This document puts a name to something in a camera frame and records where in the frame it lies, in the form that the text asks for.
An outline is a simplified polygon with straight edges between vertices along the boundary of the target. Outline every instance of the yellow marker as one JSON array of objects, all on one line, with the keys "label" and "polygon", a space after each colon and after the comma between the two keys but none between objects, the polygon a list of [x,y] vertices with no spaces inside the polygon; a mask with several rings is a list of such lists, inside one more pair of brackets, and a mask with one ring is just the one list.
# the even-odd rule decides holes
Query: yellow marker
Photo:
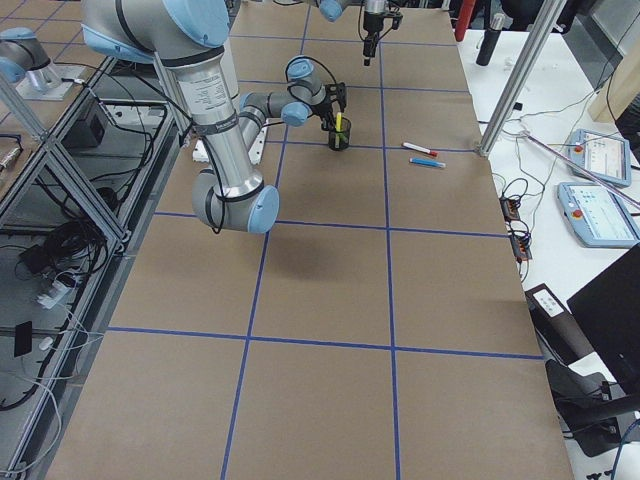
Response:
[{"label": "yellow marker", "polygon": [[342,128],[342,112],[338,112],[336,114],[336,140],[335,140],[335,148],[340,148],[340,137],[342,136],[340,133],[340,129]]}]

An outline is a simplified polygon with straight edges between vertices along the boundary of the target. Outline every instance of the black bottle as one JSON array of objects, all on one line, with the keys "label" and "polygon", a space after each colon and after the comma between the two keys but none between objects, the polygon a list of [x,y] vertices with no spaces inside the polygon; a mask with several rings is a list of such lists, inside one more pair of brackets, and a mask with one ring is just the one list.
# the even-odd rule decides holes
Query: black bottle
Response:
[{"label": "black bottle", "polygon": [[489,65],[491,55],[493,55],[493,50],[496,48],[498,37],[500,36],[502,27],[504,26],[504,19],[504,14],[496,13],[491,20],[491,26],[485,30],[484,39],[480,46],[480,52],[478,53],[478,58],[476,58],[476,63],[478,65],[482,65],[483,67]]}]

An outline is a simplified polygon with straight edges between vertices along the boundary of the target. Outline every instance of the white desk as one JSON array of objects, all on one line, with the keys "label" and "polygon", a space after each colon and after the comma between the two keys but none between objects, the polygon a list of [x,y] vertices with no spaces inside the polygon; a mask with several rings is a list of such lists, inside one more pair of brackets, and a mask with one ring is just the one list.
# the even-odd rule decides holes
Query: white desk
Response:
[{"label": "white desk", "polygon": [[[473,95],[476,115],[480,121],[488,121],[527,34],[503,32],[487,67],[481,67],[475,63],[482,35],[482,31],[468,31],[465,40],[459,44],[459,52],[469,90]],[[561,110],[592,91],[591,85],[562,36],[553,34],[518,98],[518,101],[523,104],[523,110],[514,112],[512,118],[528,113]],[[584,106],[585,102],[581,102],[562,113],[526,117],[523,123],[507,123],[505,129],[515,133],[522,130],[524,125],[540,140],[548,144],[562,144],[566,142]],[[613,124],[592,122],[586,112],[577,126],[602,133],[615,131]],[[549,176],[554,163],[552,156],[526,140],[519,140],[518,144],[522,168],[544,181]],[[518,168],[516,142],[513,137],[502,135],[491,152],[489,161],[493,172],[505,177],[507,182],[518,177],[526,177]],[[625,192],[633,198],[640,198],[640,172],[634,171],[633,175],[634,183],[625,189]],[[571,295],[625,252],[620,249],[588,249],[581,246],[563,218],[556,198],[556,185],[566,181],[580,181],[580,179],[572,175],[562,161],[558,160],[535,214],[535,222],[533,212],[538,199],[525,199],[520,207],[522,219],[533,228],[531,245],[533,260],[529,262],[529,272],[523,282],[523,288],[527,290],[540,283],[546,283],[563,302],[566,302]],[[499,180],[496,181],[496,185],[500,191]],[[523,183],[519,182],[507,193],[522,193],[522,188]],[[538,191],[540,191],[540,185],[529,178],[529,193]],[[579,373],[591,373],[595,370],[603,370],[604,366],[593,354],[572,367]],[[588,458],[582,454],[574,441],[567,441],[566,444],[576,479],[584,480],[587,475],[603,473],[611,469],[615,451]],[[640,445],[627,445],[623,450],[616,479],[638,480],[638,478],[640,478]]]}]

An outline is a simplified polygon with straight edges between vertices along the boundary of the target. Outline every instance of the computer monitor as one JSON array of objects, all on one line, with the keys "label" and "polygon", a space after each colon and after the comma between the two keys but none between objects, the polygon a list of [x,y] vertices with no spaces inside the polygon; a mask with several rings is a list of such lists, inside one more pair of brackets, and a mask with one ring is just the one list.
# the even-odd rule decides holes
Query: computer monitor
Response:
[{"label": "computer monitor", "polygon": [[[640,410],[640,245],[600,273],[567,304],[617,384],[547,363],[556,408],[584,453],[616,448]],[[640,440],[636,429],[628,437]]]},{"label": "computer monitor", "polygon": [[640,245],[567,301],[576,323],[627,394],[640,392]]}]

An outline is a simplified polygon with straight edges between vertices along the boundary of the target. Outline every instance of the blue grid line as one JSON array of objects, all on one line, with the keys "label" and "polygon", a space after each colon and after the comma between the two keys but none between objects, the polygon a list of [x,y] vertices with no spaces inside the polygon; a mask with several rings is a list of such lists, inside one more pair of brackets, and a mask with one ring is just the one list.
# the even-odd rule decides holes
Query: blue grid line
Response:
[{"label": "blue grid line", "polygon": [[379,46],[379,72],[380,72],[380,119],[382,122],[382,164],[384,173],[384,210],[387,247],[387,285],[389,295],[389,340],[391,342],[391,389],[393,394],[393,438],[396,464],[396,480],[402,479],[402,465],[400,457],[400,414],[398,411],[398,366],[396,363],[396,326],[393,303],[393,259],[391,254],[391,207],[389,205],[389,182],[387,169],[387,134],[384,111],[384,74],[382,61],[382,45]]},{"label": "blue grid line", "polygon": [[251,337],[252,341],[267,343],[284,343],[292,345],[310,345],[317,347],[339,347],[339,348],[355,348],[362,350],[385,350],[390,351],[388,345],[375,345],[371,343],[351,343],[351,342],[331,342],[326,340],[307,340],[299,338],[280,338],[280,337]]},{"label": "blue grid line", "polygon": [[141,328],[141,327],[108,327],[110,332],[126,332],[126,333],[148,333],[153,335],[170,335],[175,337],[205,337],[219,338],[222,340],[246,340],[245,335],[232,335],[226,333],[213,332],[197,332],[187,330],[164,330],[158,328]]},{"label": "blue grid line", "polygon": [[[300,54],[302,55],[302,50],[304,49],[304,37],[307,34],[307,27],[309,25],[309,17],[311,15],[311,5],[307,6],[307,17],[304,22],[304,32],[302,35],[302,42],[300,45]],[[282,170],[282,163],[284,161],[284,154],[287,148],[287,136],[289,134],[289,128],[285,128],[284,132],[284,142],[282,143],[282,150],[280,151],[280,162],[278,165],[278,173],[276,175],[276,188],[278,187],[278,182],[280,180],[280,173]],[[251,334],[253,332],[253,323],[255,320],[256,309],[258,307],[258,298],[260,296],[260,287],[262,282],[262,274],[264,273],[264,265],[267,258],[267,249],[269,248],[269,238],[270,233],[265,235],[264,246],[262,248],[262,257],[260,259],[260,267],[258,269],[258,278],[256,280],[256,289],[253,296],[253,304],[251,306],[251,316],[249,318],[249,327],[247,329],[247,340],[244,344],[244,351],[242,354],[242,363],[240,364],[240,374],[238,376],[238,386],[236,388],[236,396],[233,403],[233,410],[231,413],[231,421],[229,422],[229,433],[227,435],[227,444],[224,452],[224,460],[222,463],[222,471],[220,472],[220,479],[225,480],[227,477],[227,469],[229,468],[229,456],[231,454],[231,446],[233,443],[233,434],[236,426],[236,418],[238,415],[238,408],[240,406],[240,397],[242,394],[242,385],[244,383],[244,372],[247,365],[247,360],[249,357],[249,345],[251,343]]]},{"label": "blue grid line", "polygon": [[[227,333],[215,332],[199,332],[193,330],[165,330],[160,328],[143,328],[143,327],[108,327],[110,332],[119,333],[142,333],[147,335],[168,335],[176,337],[194,337],[194,338],[215,338],[220,340],[237,340],[264,343],[292,344],[292,345],[308,345],[317,347],[338,347],[353,348],[356,350],[383,350],[391,351],[390,345],[378,345],[374,343],[357,343],[357,342],[336,342],[330,340],[312,340],[306,338],[285,338],[285,337],[265,337],[265,336],[246,336],[234,335]],[[478,350],[452,350],[448,348],[426,348],[426,347],[407,347],[396,345],[394,349],[398,352],[421,353],[428,355],[449,355],[454,357],[482,357],[482,358],[501,358],[507,360],[544,360],[542,355],[529,355],[524,353],[504,353],[504,352],[482,352]]]},{"label": "blue grid line", "polygon": [[[278,165],[278,177],[276,181],[276,186],[280,180],[280,171],[283,164],[281,153],[280,164]],[[197,218],[197,215],[193,213],[181,213],[181,212],[165,212],[165,211],[156,211],[154,215],[159,217],[179,217],[179,218]],[[458,235],[462,237],[484,237],[484,238],[509,238],[509,235],[506,233],[484,233],[484,232],[463,232],[456,230],[437,230],[437,229],[428,229],[428,228],[409,228],[409,227],[387,227],[387,226],[376,226],[376,225],[357,225],[357,224],[348,224],[348,223],[330,223],[330,222],[307,222],[302,220],[276,220],[276,224],[278,225],[296,225],[301,227],[329,227],[329,228],[351,228],[357,230],[377,230],[377,231],[388,231],[388,232],[406,232],[406,233],[421,233],[421,234],[430,234],[430,235]]]},{"label": "blue grid line", "polygon": [[13,10],[11,10],[11,11],[9,12],[9,14],[8,14],[6,17],[3,17],[2,21],[4,22],[7,18],[13,18],[11,15],[13,15],[14,13],[16,13],[16,12],[17,12],[21,7],[23,7],[23,6],[24,6],[24,4],[25,4],[25,3],[27,3],[27,0],[22,0],[22,1],[20,2],[20,4],[19,4],[16,8],[14,8]]},{"label": "blue grid line", "polygon": [[36,30],[35,30],[35,32],[34,32],[34,33],[36,33],[38,30],[40,30],[42,27],[44,27],[44,26],[47,24],[47,22],[48,22],[49,20],[51,20],[51,17],[53,17],[56,13],[58,13],[58,12],[62,9],[62,7],[64,7],[64,2],[60,2],[60,5],[58,6],[58,8],[56,8],[56,9],[51,13],[51,15],[49,15],[47,18],[45,18],[45,19],[44,19],[44,21],[42,22],[42,25],[40,25],[38,28],[36,28]]},{"label": "blue grid line", "polygon": [[[284,143],[284,140],[267,140],[265,143]],[[326,142],[304,142],[298,140],[287,140],[289,145],[312,145],[318,147],[326,147]],[[373,145],[358,145],[356,143],[350,143],[349,148],[370,148],[373,150],[381,150],[382,147],[375,147]]]},{"label": "blue grid line", "polygon": [[[265,143],[283,143],[284,140],[267,140]],[[293,141],[293,140],[287,140],[287,143],[291,144],[291,145],[317,145],[319,147],[324,147],[327,144],[324,142],[305,142],[305,141]],[[405,150],[407,152],[410,152],[411,150],[407,150],[404,147],[396,147],[396,146],[385,146],[385,147],[376,147],[375,145],[358,145],[355,143],[352,143],[349,145],[350,148],[371,148],[374,150]],[[443,147],[433,147],[433,150],[437,150],[439,152],[449,152],[449,153],[476,153],[475,150],[473,150],[472,148],[443,148]]]},{"label": "blue grid line", "polygon": [[384,232],[386,227],[376,227],[375,225],[349,225],[346,223],[322,223],[322,222],[304,222],[298,220],[276,220],[280,225],[297,225],[306,227],[332,227],[332,228],[353,228],[356,230],[378,230]]},{"label": "blue grid line", "polygon": [[[238,80],[238,83],[258,83],[265,85],[287,85],[287,82],[266,81],[266,80]],[[449,88],[421,88],[421,87],[375,87],[373,85],[348,85],[347,88],[355,88],[359,90],[391,90],[394,92],[434,92],[434,93],[466,93],[470,94],[469,90],[458,90]]]},{"label": "blue grid line", "polygon": [[511,360],[544,360],[542,355],[527,355],[524,353],[475,352],[466,350],[446,350],[439,348],[396,347],[397,351],[412,353],[430,353],[436,355],[455,355],[460,357],[508,358]]},{"label": "blue grid line", "polygon": [[227,477],[227,468],[229,467],[229,455],[231,454],[231,443],[233,442],[233,434],[235,432],[236,418],[238,416],[238,407],[240,405],[240,396],[242,394],[242,385],[244,383],[244,373],[249,358],[249,344],[251,342],[251,333],[253,331],[253,321],[255,320],[256,309],[258,306],[258,296],[260,294],[260,286],[262,283],[262,273],[264,271],[265,259],[267,256],[267,247],[269,245],[269,234],[265,235],[262,247],[262,257],[260,258],[260,267],[258,268],[258,276],[256,279],[256,288],[253,295],[253,304],[251,305],[251,314],[249,317],[249,326],[247,327],[247,336],[244,341],[244,349],[242,351],[242,361],[240,363],[240,373],[238,375],[238,384],[236,387],[236,395],[233,401],[233,410],[231,411],[231,420],[229,422],[229,432],[227,433],[227,444],[224,449],[224,461],[222,462],[222,471],[220,478],[224,480]]},{"label": "blue grid line", "polygon": [[159,217],[182,217],[182,218],[198,218],[195,213],[180,213],[180,212],[162,212],[156,211],[153,213]]},{"label": "blue grid line", "polygon": [[56,60],[58,60],[58,58],[62,57],[62,55],[64,55],[64,52],[67,51],[67,48],[69,48],[71,45],[84,45],[84,42],[79,43],[79,42],[74,42],[74,40],[78,37],[78,35],[80,35],[82,33],[82,29],[80,29],[71,39],[71,41],[69,43],[67,43],[62,50],[60,50],[60,53],[58,55],[56,55]]},{"label": "blue grid line", "polygon": [[84,45],[84,42],[74,42],[73,40],[71,40],[70,42],[42,42],[42,45],[44,47],[46,47],[47,45]]},{"label": "blue grid line", "polygon": [[509,238],[506,233],[461,232],[455,230],[432,230],[423,228],[390,227],[392,232],[433,233],[438,235],[460,235],[463,237]]},{"label": "blue grid line", "polygon": [[383,40],[383,45],[426,45],[429,47],[457,47],[455,43],[422,43],[422,42],[398,42],[393,40]]},{"label": "blue grid line", "polygon": [[[230,34],[231,38],[256,38],[258,40],[307,40],[311,42],[333,42],[333,43],[362,43],[362,40],[351,40],[346,38],[316,38],[308,37],[301,39],[300,37],[286,37],[278,35],[248,35],[248,34]],[[392,40],[383,40],[381,44],[386,45],[419,45],[424,47],[457,47],[453,43],[433,43],[433,42],[399,42]]]},{"label": "blue grid line", "polygon": [[30,22],[77,22],[78,20],[69,20],[68,18],[46,18],[46,19],[42,19],[42,18],[31,18],[31,17],[12,17],[11,14],[9,14],[8,17],[5,18],[10,18],[11,20],[28,20]]}]

